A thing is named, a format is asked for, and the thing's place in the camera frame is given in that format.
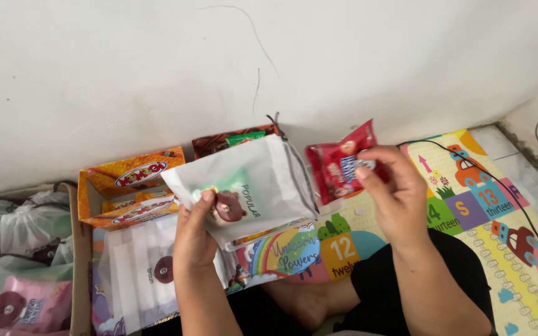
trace black pants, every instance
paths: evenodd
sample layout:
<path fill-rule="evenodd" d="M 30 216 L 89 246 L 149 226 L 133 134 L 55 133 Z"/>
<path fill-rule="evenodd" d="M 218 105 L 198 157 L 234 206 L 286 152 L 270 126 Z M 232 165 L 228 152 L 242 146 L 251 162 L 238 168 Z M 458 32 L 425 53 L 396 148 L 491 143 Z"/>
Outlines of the black pants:
<path fill-rule="evenodd" d="M 429 229 L 431 241 L 443 256 L 450 273 L 464 293 L 487 315 L 493 324 L 489 286 L 477 255 L 462 241 Z M 355 264 L 352 285 L 361 303 L 350 310 L 334 331 L 357 330 L 386 336 L 409 335 L 398 281 L 393 267 L 390 245 L 370 258 Z M 286 314 L 259 286 L 228 296 L 229 305 L 244 336 L 310 335 L 295 319 Z M 147 328 L 142 336 L 182 335 L 180 318 Z"/>

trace person's right hand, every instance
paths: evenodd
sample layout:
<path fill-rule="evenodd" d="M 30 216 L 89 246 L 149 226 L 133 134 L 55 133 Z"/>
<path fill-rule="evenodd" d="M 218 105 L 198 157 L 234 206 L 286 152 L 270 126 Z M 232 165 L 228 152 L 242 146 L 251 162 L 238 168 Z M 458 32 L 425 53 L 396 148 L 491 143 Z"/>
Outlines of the person's right hand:
<path fill-rule="evenodd" d="M 387 184 L 370 168 L 356 169 L 356 178 L 377 206 L 377 224 L 392 246 L 429 240 L 427 232 L 427 183 L 395 146 L 377 146 L 358 153 L 363 160 L 385 164 Z"/>

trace green snack package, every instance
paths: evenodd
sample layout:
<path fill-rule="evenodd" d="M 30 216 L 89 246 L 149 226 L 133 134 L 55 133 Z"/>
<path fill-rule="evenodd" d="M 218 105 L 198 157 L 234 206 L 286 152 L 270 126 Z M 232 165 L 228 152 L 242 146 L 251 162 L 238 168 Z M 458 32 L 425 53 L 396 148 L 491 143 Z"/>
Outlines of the green snack package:
<path fill-rule="evenodd" d="M 251 132 L 251 133 L 228 136 L 227 138 L 225 138 L 225 141 L 227 141 L 229 147 L 234 147 L 244 142 L 253 141 L 255 139 L 261 139 L 264 136 L 265 136 L 265 131 L 258 131 L 258 132 Z"/>

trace hand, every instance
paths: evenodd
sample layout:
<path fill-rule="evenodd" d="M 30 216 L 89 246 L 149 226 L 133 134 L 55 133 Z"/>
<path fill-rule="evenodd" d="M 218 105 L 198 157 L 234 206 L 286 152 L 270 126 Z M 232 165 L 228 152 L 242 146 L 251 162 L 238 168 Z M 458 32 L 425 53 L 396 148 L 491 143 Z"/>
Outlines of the hand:
<path fill-rule="evenodd" d="M 213 268 L 213 258 L 217 242 L 203 226 L 205 216 L 215 203 L 215 193 L 203 190 L 200 200 L 188 211 L 180 206 L 177 216 L 176 244 L 173 250 L 174 273 L 192 273 L 197 270 Z"/>
<path fill-rule="evenodd" d="M 392 247 L 429 241 L 427 232 L 427 183 L 410 161 L 394 146 L 377 146 L 358 153 L 363 160 L 385 164 L 390 181 L 383 181 L 367 167 L 356 169 L 356 178 L 377 206 L 377 224 Z"/>

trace tile floor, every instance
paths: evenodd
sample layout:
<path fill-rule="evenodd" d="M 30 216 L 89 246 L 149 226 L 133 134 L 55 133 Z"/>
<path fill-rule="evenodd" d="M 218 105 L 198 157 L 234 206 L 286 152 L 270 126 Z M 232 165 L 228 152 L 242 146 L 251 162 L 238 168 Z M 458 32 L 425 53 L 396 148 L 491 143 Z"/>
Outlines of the tile floor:
<path fill-rule="evenodd" d="M 495 126 L 477 128 L 470 134 L 538 213 L 538 171 L 533 165 Z"/>

